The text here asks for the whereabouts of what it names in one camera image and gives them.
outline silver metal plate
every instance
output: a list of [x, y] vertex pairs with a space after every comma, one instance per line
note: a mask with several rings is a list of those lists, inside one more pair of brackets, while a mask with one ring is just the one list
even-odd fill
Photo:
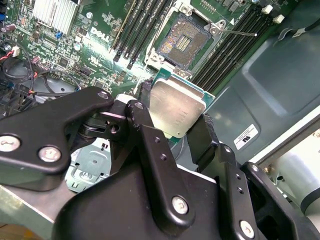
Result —
[[150, 115], [166, 135], [182, 138], [205, 109], [205, 102], [174, 82], [159, 79], [151, 90]]

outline silver screw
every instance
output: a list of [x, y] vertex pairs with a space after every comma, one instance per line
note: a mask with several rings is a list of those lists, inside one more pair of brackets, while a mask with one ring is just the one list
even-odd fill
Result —
[[188, 204], [179, 196], [172, 198], [172, 205], [178, 214], [186, 214], [188, 212]]
[[183, 6], [183, 7], [181, 8], [181, 12], [184, 13], [184, 14], [186, 14], [186, 13], [188, 12], [188, 8], [187, 8], [186, 6]]
[[217, 30], [218, 29], [216, 27], [212, 27], [212, 28], [210, 28], [210, 33], [214, 35], [217, 33]]
[[99, 92], [98, 96], [100, 98], [103, 98], [103, 99], [108, 99], [109, 98], [108, 94], [106, 92], [104, 92], [104, 91]]
[[259, 172], [259, 168], [258, 168], [256, 165], [252, 165], [252, 169], [253, 169], [255, 172]]
[[144, 109], [144, 106], [140, 102], [134, 104], [138, 109]]
[[53, 146], [45, 146], [39, 151], [39, 158], [47, 163], [53, 163], [61, 158], [61, 152]]
[[12, 152], [20, 147], [20, 140], [14, 136], [0, 136], [0, 151]]
[[230, 147], [228, 147], [228, 146], [224, 146], [224, 148], [225, 148], [225, 150], [226, 150], [228, 153], [231, 153], [231, 149], [230, 149]]
[[87, 18], [87, 19], [92, 19], [93, 17], [94, 17], [94, 15], [93, 15], [92, 12], [88, 11], [88, 12], [86, 13], [86, 18]]
[[86, 171], [83, 171], [79, 174], [80, 178], [82, 178], [83, 180], [91, 180], [92, 179], [92, 174], [86, 172]]
[[252, 226], [247, 221], [240, 221], [239, 223], [242, 232], [250, 239], [255, 237], [255, 232]]

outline heatsink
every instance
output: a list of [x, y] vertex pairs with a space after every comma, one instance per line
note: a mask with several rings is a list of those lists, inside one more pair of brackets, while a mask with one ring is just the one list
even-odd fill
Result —
[[71, 0], [35, 0], [32, 17], [40, 24], [68, 35], [78, 8]]

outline connector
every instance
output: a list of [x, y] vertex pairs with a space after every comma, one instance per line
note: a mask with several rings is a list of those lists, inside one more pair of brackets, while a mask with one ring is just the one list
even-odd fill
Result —
[[269, 4], [262, 8], [261, 12], [263, 12], [264, 14], [269, 14], [271, 13], [272, 9], [274, 9], [274, 7]]
[[273, 19], [273, 22], [276, 24], [280, 24], [282, 23], [282, 21], [285, 19], [285, 17], [283, 15], [278, 15]]
[[17, 57], [17, 56], [19, 56], [19, 54], [20, 54], [20, 48], [18, 47], [18, 46], [14, 46], [13, 48], [12, 48], [12, 51], [13, 51], [13, 54], [12, 54], [12, 57]]

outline label sticker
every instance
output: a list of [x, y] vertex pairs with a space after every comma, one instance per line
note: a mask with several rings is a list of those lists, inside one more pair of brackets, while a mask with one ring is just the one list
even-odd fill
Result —
[[233, 142], [237, 150], [241, 149], [246, 145], [251, 139], [254, 138], [259, 132], [255, 125], [251, 124], [243, 133], [240, 134]]

